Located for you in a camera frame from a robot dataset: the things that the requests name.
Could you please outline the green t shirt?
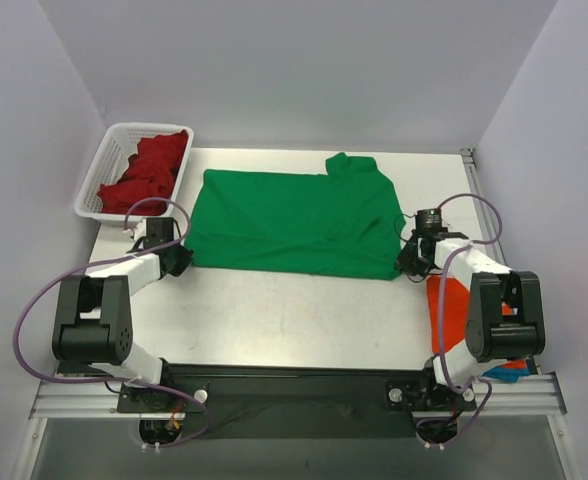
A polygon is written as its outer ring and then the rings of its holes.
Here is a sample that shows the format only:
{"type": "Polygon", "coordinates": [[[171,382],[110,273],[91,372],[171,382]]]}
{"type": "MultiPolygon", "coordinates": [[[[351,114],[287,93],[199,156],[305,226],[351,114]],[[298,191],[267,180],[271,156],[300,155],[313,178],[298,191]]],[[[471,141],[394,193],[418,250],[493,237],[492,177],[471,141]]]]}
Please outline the green t shirt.
{"type": "Polygon", "coordinates": [[[203,268],[393,280],[404,225],[372,157],[338,153],[323,174],[208,169],[185,241],[203,268]]]}

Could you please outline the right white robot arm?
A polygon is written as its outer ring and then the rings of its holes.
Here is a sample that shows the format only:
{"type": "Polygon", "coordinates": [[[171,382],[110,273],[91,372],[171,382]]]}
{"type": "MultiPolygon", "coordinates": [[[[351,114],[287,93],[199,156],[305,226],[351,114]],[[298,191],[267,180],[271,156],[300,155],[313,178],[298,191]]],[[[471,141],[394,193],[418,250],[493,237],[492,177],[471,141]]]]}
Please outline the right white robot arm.
{"type": "Polygon", "coordinates": [[[415,227],[396,267],[410,276],[439,275],[436,293],[434,373],[417,383],[422,404],[439,408],[453,391],[461,394],[485,371],[509,361],[539,355],[546,331],[539,277],[503,265],[478,247],[479,241],[445,226],[439,208],[414,216],[415,227]],[[463,336],[452,346],[446,337],[447,289],[460,284],[468,294],[463,336]]]}

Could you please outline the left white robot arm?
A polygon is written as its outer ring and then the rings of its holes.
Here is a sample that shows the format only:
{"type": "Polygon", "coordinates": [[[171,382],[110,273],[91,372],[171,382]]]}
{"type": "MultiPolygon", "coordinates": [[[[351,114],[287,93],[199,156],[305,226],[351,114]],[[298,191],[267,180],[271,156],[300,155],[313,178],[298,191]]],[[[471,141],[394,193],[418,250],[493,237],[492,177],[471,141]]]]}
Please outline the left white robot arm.
{"type": "Polygon", "coordinates": [[[190,265],[193,252],[175,238],[175,225],[170,218],[143,219],[125,261],[62,280],[52,336],[57,360],[144,382],[140,398],[156,412],[174,404],[177,389],[163,378],[164,361],[134,341],[131,297],[190,265]]]}

